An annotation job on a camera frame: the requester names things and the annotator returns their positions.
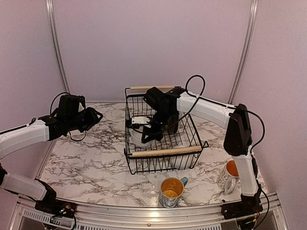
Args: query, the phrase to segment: wire basket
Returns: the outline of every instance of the wire basket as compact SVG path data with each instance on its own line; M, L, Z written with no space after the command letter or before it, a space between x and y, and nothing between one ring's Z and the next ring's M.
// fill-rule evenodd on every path
M126 145L124 149L131 174L194 168L202 150L208 148L209 145L207 141L202 144L190 114L179 122L176 133L170 134L165 131L161 141L154 140L147 147L138 147L131 142L130 131L132 129L127 125L131 118L133 116L152 117L155 114L155 110L143 100L144 94L127 95L127 90L132 90L132 88L134 87L125 89ZM186 148L174 148L178 145L186 146Z

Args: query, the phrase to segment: dish rack handle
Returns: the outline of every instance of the dish rack handle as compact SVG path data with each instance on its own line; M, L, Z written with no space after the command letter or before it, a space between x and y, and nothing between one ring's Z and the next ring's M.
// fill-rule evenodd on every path
M151 157L157 155L174 155L181 153L199 152L202 150L202 146L191 146L178 149L161 149L152 151L137 151L132 153L132 157Z
M153 85L153 86L132 86L130 87L130 90L148 90L152 87L156 87L158 89L172 89L175 86L174 85Z

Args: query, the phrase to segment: white wall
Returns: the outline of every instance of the white wall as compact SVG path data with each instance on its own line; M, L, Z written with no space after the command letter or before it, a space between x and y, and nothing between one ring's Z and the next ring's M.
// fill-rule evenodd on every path
M255 156L277 191L290 230L306 229L307 1L260 1L251 50L236 103L266 125ZM253 120L253 139L262 128Z
M124 100L124 89L180 85L201 74L227 102L243 49L249 0L54 1L72 93ZM200 87L192 86L195 92Z
M63 90L52 47L46 2L0 0L0 130L49 113ZM30 178L47 143L30 146L1 160L4 169ZM7 229L17 196L0 191L0 228Z

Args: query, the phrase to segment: mug handle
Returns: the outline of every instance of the mug handle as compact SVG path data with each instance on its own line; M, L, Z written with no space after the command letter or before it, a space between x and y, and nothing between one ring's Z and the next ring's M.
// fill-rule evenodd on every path
M183 177L182 179L181 179L181 182L183 183L183 186L186 186L187 184L188 184L188 178L187 177Z
M225 194L227 194L227 195L231 194L233 192L233 190L235 189L235 186L236 186L236 178L232 178L225 185Z

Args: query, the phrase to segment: marble surface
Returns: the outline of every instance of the marble surface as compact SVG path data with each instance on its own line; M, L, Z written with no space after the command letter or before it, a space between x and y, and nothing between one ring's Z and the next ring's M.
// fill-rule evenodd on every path
M193 117L203 141L203 150L194 169L131 175L124 156L125 104L88 104L103 113L103 120L87 132L81 142L60 138L45 166L41 180L52 186L58 197L94 204L158 207L160 183L168 177L187 177L189 183L178 206L221 203L240 199L240 183L225 195L216 179L231 157L223 149L225 130ZM72 132L73 138L84 134ZM259 181L267 192L261 174Z

